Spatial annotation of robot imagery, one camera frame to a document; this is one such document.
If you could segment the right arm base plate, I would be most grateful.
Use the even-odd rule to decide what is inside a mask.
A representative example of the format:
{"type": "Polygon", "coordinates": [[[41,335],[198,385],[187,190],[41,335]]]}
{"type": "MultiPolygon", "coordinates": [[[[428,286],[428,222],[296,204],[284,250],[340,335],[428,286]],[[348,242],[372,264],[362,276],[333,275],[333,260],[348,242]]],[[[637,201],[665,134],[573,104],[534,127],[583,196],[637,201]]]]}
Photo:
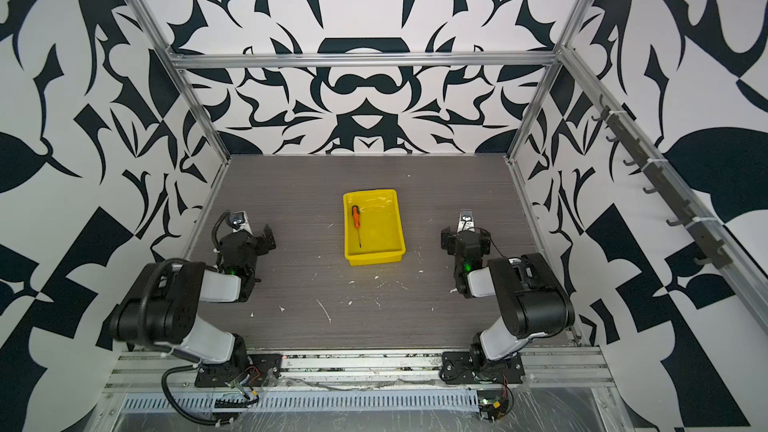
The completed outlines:
{"type": "Polygon", "coordinates": [[[439,378],[448,385],[522,384],[525,376],[519,355],[488,362],[470,352],[443,352],[439,378]]]}

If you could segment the orange handled screwdriver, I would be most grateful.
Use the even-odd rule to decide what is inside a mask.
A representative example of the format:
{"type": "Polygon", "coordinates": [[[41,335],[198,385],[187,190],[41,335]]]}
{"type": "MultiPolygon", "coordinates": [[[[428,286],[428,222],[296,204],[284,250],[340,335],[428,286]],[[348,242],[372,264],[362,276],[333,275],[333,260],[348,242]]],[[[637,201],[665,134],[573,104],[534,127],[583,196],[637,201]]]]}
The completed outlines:
{"type": "Polygon", "coordinates": [[[357,237],[358,237],[358,246],[361,247],[362,246],[362,239],[361,239],[361,232],[360,232],[360,229],[361,229],[361,213],[360,213],[359,207],[357,205],[353,205],[351,207],[351,213],[352,213],[352,218],[353,218],[353,225],[355,227],[355,230],[356,230],[356,233],[357,233],[357,237]]]}

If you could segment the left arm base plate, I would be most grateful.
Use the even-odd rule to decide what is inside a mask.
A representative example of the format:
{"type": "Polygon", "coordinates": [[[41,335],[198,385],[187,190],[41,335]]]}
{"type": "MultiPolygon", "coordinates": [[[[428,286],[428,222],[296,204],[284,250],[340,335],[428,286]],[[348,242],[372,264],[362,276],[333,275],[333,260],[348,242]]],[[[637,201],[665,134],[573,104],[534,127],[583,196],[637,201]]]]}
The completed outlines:
{"type": "Polygon", "coordinates": [[[280,377],[282,354],[249,354],[246,359],[233,358],[222,364],[203,364],[197,372],[197,388],[228,387],[237,382],[243,387],[261,387],[280,377]]]}

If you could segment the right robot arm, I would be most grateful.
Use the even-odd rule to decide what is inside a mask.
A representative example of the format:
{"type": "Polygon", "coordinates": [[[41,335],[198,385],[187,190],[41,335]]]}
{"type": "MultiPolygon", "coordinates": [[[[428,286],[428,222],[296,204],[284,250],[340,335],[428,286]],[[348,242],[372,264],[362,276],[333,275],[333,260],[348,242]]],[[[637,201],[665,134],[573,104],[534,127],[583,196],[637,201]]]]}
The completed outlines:
{"type": "Polygon", "coordinates": [[[460,211],[456,229],[441,231],[441,248],[454,258],[457,292],[498,304],[499,318],[470,347],[476,371],[502,365],[533,340],[556,336],[575,322],[572,302],[542,254],[491,258],[494,246],[470,209],[460,211]]]}

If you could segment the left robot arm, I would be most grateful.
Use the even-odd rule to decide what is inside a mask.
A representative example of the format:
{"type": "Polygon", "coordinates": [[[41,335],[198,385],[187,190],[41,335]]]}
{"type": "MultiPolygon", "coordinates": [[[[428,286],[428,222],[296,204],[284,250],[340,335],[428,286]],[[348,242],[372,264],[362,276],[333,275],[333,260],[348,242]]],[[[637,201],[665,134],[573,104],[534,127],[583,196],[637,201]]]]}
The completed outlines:
{"type": "Polygon", "coordinates": [[[247,213],[224,211],[211,231],[216,262],[170,258],[144,266],[109,320],[113,340],[169,353],[193,363],[243,368],[242,337],[199,314],[202,303],[243,303],[255,285],[258,258],[276,249],[266,225],[252,232],[247,213]]]}

